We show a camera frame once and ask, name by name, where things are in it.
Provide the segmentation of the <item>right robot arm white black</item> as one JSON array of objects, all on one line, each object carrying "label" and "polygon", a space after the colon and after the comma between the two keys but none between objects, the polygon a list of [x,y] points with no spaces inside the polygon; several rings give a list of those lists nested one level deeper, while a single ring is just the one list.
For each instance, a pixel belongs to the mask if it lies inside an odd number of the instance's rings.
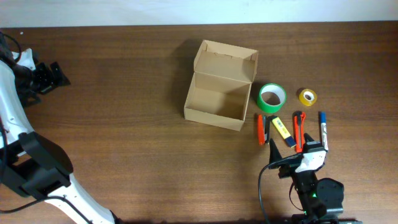
[{"label": "right robot arm white black", "polygon": [[343,213],[344,185],[331,178],[318,179],[316,172],[325,165],[328,151],[319,141],[304,134],[303,151],[283,158],[270,140],[270,169],[279,178],[291,178],[302,206],[302,214],[292,215],[292,223],[338,223]]}]

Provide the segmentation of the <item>brown cardboard box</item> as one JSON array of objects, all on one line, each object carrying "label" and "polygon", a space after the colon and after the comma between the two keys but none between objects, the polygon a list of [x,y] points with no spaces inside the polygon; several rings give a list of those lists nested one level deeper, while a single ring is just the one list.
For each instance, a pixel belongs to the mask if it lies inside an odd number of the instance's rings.
[{"label": "brown cardboard box", "polygon": [[184,118],[240,131],[257,74],[259,51],[203,40],[193,62]]}]

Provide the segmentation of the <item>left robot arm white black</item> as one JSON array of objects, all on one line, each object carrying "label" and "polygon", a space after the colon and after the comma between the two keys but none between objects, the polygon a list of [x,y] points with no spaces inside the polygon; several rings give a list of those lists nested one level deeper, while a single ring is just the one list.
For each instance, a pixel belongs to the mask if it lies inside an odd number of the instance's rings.
[{"label": "left robot arm white black", "polygon": [[24,109],[70,84],[57,62],[40,63],[32,49],[13,52],[1,34],[1,183],[21,197],[35,200],[2,210],[16,213],[40,202],[59,208],[75,223],[121,223],[76,180],[67,153],[35,132]]}]

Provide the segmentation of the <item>small yellow tape roll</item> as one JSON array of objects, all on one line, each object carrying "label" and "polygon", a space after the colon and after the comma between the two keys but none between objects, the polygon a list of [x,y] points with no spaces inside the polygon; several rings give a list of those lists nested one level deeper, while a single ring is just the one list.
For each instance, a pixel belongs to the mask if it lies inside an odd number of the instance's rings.
[{"label": "small yellow tape roll", "polygon": [[299,101],[305,106],[312,106],[317,101],[317,94],[311,89],[303,89],[299,96]]}]

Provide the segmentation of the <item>green tape roll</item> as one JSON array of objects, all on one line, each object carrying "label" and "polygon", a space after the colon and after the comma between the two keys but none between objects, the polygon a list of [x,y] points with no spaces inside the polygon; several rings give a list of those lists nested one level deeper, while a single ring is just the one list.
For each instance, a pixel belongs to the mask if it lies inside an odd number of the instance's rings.
[{"label": "green tape roll", "polygon": [[263,112],[273,114],[281,109],[286,99],[286,92],[280,85],[268,83],[259,90],[257,105]]}]

